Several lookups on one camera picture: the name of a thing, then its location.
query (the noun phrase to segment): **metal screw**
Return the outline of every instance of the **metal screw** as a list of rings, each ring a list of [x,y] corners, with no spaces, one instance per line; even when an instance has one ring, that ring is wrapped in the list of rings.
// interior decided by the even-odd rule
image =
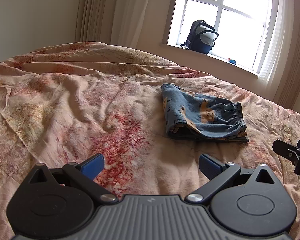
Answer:
[[[117,197],[113,194],[103,194],[100,196],[100,199],[104,202],[112,202],[117,199]]]
[[[201,196],[200,194],[193,193],[189,194],[187,196],[187,199],[191,202],[200,202],[201,200],[203,200],[203,196]]]

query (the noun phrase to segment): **backpack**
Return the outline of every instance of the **backpack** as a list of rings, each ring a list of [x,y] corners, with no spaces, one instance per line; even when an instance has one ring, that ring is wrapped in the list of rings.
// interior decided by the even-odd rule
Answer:
[[[218,36],[219,33],[215,31],[214,27],[207,24],[204,20],[197,20],[192,23],[187,40],[181,47],[186,46],[188,49],[208,54],[215,45],[215,40]]]

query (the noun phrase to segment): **bedspread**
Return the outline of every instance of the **bedspread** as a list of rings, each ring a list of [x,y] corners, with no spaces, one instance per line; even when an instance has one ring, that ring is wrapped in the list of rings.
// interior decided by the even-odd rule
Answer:
[[[241,102],[250,142],[167,138],[163,83]],[[300,239],[300,177],[272,151],[276,139],[296,145],[300,114],[145,52],[82,42],[10,58],[0,62],[0,239],[13,235],[5,208],[35,163],[58,168],[98,152],[106,164],[95,181],[118,196],[184,197],[207,182],[202,153],[245,168],[267,163],[298,207],[290,234]]]

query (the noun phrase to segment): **window frame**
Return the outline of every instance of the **window frame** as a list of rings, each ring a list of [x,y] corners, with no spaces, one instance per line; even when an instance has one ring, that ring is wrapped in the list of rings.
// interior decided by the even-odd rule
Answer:
[[[183,21],[184,21],[185,12],[186,12],[187,1],[188,0],[185,0],[185,2],[184,2],[182,17],[181,17],[181,21],[179,22],[180,25],[179,25],[178,35],[177,35],[177,42],[176,42],[175,46],[181,45],[181,43],[179,43],[178,41],[179,41],[179,36],[180,36],[181,30],[182,30],[182,25],[183,25]],[[205,4],[209,4],[209,5],[218,7],[216,22],[215,22],[215,26],[214,26],[216,31],[218,31],[218,28],[219,28],[219,24],[220,24],[220,20],[221,20],[221,13],[222,13],[223,9],[234,12],[234,13],[238,13],[238,14],[245,16],[247,18],[250,18],[250,19],[258,20],[244,12],[241,12],[237,9],[223,5],[224,0],[193,0],[193,1],[202,2]],[[265,22],[259,21],[261,24],[263,24],[264,31],[263,31],[262,37],[260,39],[259,48],[256,53],[254,64],[253,64],[252,68],[248,68],[245,66],[240,66],[240,67],[246,68],[246,69],[248,68],[250,71],[253,71],[257,74],[260,73],[261,67],[266,58],[266,54],[267,54],[267,51],[268,51],[268,48],[270,45],[271,37],[272,37],[273,31],[274,31],[274,24],[275,24],[275,20],[276,20],[276,16],[277,16],[278,4],[279,4],[279,0],[269,0],[266,21]],[[170,7],[173,6],[173,8],[172,8],[172,11],[170,11],[171,10],[171,8],[170,8],[170,10],[169,10],[170,13],[168,14],[168,17],[170,15],[170,21],[169,22],[167,21],[167,25],[166,25],[166,29],[165,29],[165,35],[167,37],[163,38],[164,43],[166,43],[166,44],[168,44],[168,40],[169,40],[170,34],[171,34],[170,28],[171,28],[171,24],[173,22],[175,5],[176,5],[176,0],[171,0]],[[213,54],[212,51],[210,51],[209,54],[212,54],[215,57],[221,58],[220,56]]]

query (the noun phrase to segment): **sheer white curtain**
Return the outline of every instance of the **sheer white curtain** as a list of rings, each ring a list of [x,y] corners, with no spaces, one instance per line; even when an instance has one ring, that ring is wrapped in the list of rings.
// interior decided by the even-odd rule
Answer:
[[[291,45],[294,0],[279,0],[274,33],[258,77],[258,95],[273,101]]]
[[[141,33],[149,0],[117,0],[111,44],[135,48]]]

